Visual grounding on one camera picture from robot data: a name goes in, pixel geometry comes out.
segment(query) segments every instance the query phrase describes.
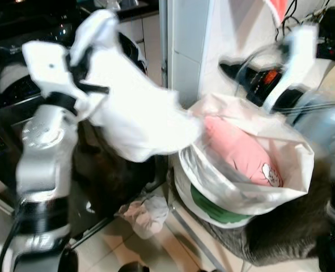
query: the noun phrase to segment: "gray blanket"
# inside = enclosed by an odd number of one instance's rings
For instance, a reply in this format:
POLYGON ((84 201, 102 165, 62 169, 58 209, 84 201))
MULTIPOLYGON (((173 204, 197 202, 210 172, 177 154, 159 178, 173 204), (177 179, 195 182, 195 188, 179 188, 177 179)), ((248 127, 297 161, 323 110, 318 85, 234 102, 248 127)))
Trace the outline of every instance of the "gray blanket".
MULTIPOLYGON (((173 169, 167 180, 177 199, 173 169)), ((329 233, 325 207, 330 199, 329 168, 316 162, 307 195, 290 201, 272 212, 255 217, 247 226, 221 229, 195 216, 213 237, 237 257, 255 266, 313 258, 316 238, 329 233)))

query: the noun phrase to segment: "pink pillow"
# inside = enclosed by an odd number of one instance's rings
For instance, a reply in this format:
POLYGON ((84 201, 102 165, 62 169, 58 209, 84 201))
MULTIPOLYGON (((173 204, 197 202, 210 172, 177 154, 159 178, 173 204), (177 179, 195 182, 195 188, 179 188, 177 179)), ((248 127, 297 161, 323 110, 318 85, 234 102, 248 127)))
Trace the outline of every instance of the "pink pillow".
POLYGON ((220 117, 205 117, 208 145, 253 183, 283 187, 267 152, 249 134, 220 117))

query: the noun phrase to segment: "white wall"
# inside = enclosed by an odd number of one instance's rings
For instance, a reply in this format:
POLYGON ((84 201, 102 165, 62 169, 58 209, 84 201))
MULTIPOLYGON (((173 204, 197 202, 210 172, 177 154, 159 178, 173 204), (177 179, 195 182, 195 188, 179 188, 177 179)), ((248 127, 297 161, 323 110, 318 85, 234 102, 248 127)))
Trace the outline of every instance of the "white wall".
MULTIPOLYGON (((310 12, 320 9, 323 2, 325 0, 298 0, 295 16, 303 18, 310 12)), ((263 1, 214 0, 210 20, 211 28, 206 34, 200 72, 200 95, 209 92, 232 95, 235 84, 220 74, 219 60, 245 58, 257 48, 273 43, 275 37, 273 19, 263 1)))

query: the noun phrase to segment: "floor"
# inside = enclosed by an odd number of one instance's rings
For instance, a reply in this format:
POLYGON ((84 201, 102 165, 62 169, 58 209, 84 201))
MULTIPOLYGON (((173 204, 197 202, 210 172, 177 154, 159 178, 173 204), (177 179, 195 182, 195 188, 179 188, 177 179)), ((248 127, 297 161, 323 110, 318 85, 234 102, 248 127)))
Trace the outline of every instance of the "floor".
MULTIPOLYGON (((162 188, 156 193, 163 194, 162 188)), ((172 201, 162 231, 148 240, 140 239, 123 219, 115 219, 100 232, 77 248, 80 272, 115 271, 132 261, 139 261, 151 271, 212 271, 221 267, 226 272, 239 272, 243 261, 216 242, 180 206, 172 201), (193 231, 186 231, 186 226, 193 231), (198 246, 197 235, 203 243, 198 246)), ((252 267, 249 272, 317 272, 317 260, 281 263, 274 266, 252 267)))

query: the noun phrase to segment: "cartoon face print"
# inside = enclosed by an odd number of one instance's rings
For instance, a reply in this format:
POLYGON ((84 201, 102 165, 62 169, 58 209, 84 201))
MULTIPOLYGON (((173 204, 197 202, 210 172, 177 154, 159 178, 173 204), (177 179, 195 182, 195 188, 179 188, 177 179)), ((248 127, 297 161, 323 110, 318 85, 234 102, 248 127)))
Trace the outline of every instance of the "cartoon face print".
POLYGON ((279 177, 278 173, 272 169, 268 164, 263 164, 262 167, 263 174, 265 178, 268 180, 269 184, 272 187, 282 187, 283 182, 279 177))

